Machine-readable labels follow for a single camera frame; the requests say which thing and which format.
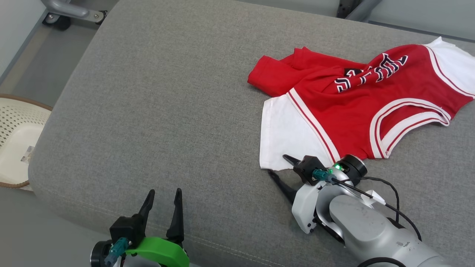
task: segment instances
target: chair leg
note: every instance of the chair leg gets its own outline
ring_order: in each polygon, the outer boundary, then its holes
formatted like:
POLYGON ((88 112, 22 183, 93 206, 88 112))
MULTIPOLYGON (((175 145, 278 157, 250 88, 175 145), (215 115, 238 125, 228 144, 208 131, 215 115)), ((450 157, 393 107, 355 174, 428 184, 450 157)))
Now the chair leg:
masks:
POLYGON ((101 24, 106 17, 105 11, 90 10, 70 3, 65 3, 62 0, 41 1, 50 12, 45 18, 47 24, 55 23, 59 16, 83 19, 96 24, 101 24))

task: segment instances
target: jersey lettering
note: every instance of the jersey lettering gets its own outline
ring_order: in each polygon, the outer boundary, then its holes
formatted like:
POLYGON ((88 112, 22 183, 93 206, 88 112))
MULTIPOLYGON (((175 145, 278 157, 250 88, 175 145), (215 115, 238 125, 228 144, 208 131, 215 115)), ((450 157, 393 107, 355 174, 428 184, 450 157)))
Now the jersey lettering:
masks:
MULTIPOLYGON (((373 73, 378 75, 378 78, 376 79, 376 82, 380 82, 384 78, 391 77, 402 66, 404 66, 406 64, 407 60, 408 60, 408 56, 402 56, 398 60, 392 60, 389 57, 389 55, 386 54, 386 53, 383 53, 382 56, 383 56, 383 59, 380 62, 379 66, 374 68, 374 72, 369 71, 369 70, 372 69, 372 67, 369 66, 368 70, 367 70, 369 72, 360 77, 360 84, 359 85, 365 84, 368 80, 367 76, 369 76, 373 73)), ((360 69, 354 69, 354 68, 344 69, 345 77, 353 77, 353 76, 356 76, 356 75, 358 75, 362 72, 363 72, 363 70, 360 70, 360 69)), ((335 80, 335 83, 336 83, 336 88, 338 90, 338 93, 341 93, 341 92, 351 88, 351 81, 347 78, 338 78, 338 79, 335 80)))
POLYGON ((347 78, 338 78, 335 80, 335 83, 338 93, 348 90, 351 87, 350 80, 348 80, 347 78))

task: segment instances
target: wall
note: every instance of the wall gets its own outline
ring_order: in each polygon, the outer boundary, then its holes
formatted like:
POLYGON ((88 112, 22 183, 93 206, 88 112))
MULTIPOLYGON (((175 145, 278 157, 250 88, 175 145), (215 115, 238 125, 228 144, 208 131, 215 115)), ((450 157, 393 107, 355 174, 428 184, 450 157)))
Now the wall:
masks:
POLYGON ((257 5, 336 17, 338 0, 238 0, 257 5))
POLYGON ((0 1, 0 82, 45 10, 40 0, 0 1))
POLYGON ((383 0, 370 20, 475 40, 473 0, 383 0))

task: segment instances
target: gray floor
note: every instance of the gray floor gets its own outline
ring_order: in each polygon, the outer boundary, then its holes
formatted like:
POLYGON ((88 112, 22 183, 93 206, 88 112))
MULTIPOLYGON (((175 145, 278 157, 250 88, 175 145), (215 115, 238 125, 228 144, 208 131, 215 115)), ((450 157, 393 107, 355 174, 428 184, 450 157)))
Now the gray floor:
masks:
MULTIPOLYGON (((118 0, 72 0, 94 10, 111 10, 118 0)), ((0 93, 54 106, 64 86, 96 33, 98 25, 72 19, 65 31, 39 25, 30 45, 0 86, 0 93)))
MULTIPOLYGON (((111 10, 116 2, 71 1, 95 10, 111 10)), ((54 106, 98 28, 79 20, 66 31, 39 25, 0 93, 54 106)), ((0 188, 0 214, 0 266, 85 267, 94 244, 109 239, 58 217, 30 191, 0 188)))
POLYGON ((75 225, 48 210, 30 191, 0 188, 2 266, 89 266, 105 234, 75 225))

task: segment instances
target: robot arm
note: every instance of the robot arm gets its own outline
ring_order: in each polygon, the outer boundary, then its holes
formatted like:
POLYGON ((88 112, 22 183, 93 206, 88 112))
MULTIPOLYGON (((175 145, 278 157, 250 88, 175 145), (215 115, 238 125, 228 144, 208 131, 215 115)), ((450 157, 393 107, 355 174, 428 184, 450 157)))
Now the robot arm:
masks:
POLYGON ((374 263, 379 263, 378 266, 450 266, 411 231, 375 210, 372 205, 376 202, 385 204, 376 192, 370 190, 358 195, 342 185, 357 185, 366 175, 366 167, 357 157, 346 155, 328 169, 316 157, 305 156, 302 161, 288 155, 284 158, 294 166, 304 185, 289 192, 292 189, 275 173, 273 180, 291 201, 292 214, 305 233, 313 232, 317 225, 323 227, 362 262, 359 267, 374 263))
POLYGON ((175 194, 175 211, 167 230, 167 239, 145 237, 145 228, 153 206, 155 190, 150 190, 139 213, 121 216, 110 227, 111 240, 99 241, 91 252, 91 267, 123 267, 146 263, 147 266, 188 267, 190 259, 183 249, 183 199, 181 189, 175 194), (139 256, 125 262, 127 255, 139 256))

